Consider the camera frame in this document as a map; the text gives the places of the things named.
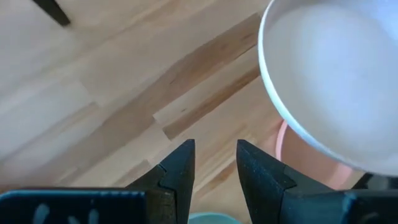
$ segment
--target pink object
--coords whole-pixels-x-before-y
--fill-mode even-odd
[[[342,187],[353,172],[352,168],[309,146],[286,121],[279,129],[275,153],[279,161],[336,190]]]

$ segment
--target wood grain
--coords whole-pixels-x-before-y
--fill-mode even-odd
[[[124,187],[193,138],[191,212],[249,223],[236,140],[273,154],[282,121],[257,64],[268,0],[57,2],[67,29],[0,1],[0,192]]]

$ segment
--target chair leg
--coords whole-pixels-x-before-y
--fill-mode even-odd
[[[50,17],[52,17],[61,26],[70,24],[67,15],[62,11],[61,7],[55,0],[33,0],[39,7],[41,7]]]

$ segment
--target black clamp jaw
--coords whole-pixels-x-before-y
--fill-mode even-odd
[[[254,224],[398,223],[398,190],[334,191],[244,140],[236,162]],[[126,188],[2,194],[0,223],[187,223],[194,178],[195,142],[188,140]]]

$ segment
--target light blue container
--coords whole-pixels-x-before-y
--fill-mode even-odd
[[[189,215],[188,224],[242,224],[229,215],[215,212],[193,213]]]

